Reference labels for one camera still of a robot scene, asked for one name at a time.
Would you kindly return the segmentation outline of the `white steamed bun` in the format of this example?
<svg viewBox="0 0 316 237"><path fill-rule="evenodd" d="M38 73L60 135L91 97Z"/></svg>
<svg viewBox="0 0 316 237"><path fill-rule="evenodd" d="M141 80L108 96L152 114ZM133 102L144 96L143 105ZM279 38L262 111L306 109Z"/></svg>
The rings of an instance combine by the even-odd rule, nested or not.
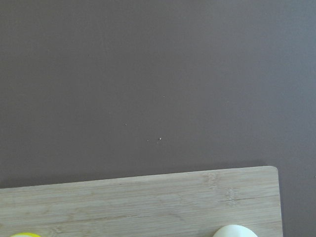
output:
<svg viewBox="0 0 316 237"><path fill-rule="evenodd" d="M257 235L241 225L226 225L217 230L213 237L257 237Z"/></svg>

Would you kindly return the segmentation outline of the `bamboo cutting board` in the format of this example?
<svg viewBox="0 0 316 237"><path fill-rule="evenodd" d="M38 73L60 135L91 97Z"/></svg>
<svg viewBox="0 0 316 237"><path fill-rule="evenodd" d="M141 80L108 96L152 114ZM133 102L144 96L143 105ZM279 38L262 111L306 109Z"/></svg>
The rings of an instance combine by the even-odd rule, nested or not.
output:
<svg viewBox="0 0 316 237"><path fill-rule="evenodd" d="M229 224L280 237L278 170L245 167L0 191L0 234L210 237Z"/></svg>

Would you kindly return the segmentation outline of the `single lemon slice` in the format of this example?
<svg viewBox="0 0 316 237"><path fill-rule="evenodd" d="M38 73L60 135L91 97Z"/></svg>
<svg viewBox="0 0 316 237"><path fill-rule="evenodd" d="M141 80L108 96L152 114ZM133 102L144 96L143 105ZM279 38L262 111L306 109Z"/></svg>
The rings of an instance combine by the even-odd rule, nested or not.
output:
<svg viewBox="0 0 316 237"><path fill-rule="evenodd" d="M41 237L41 236L35 233L22 232L22 233L13 234L10 237Z"/></svg>

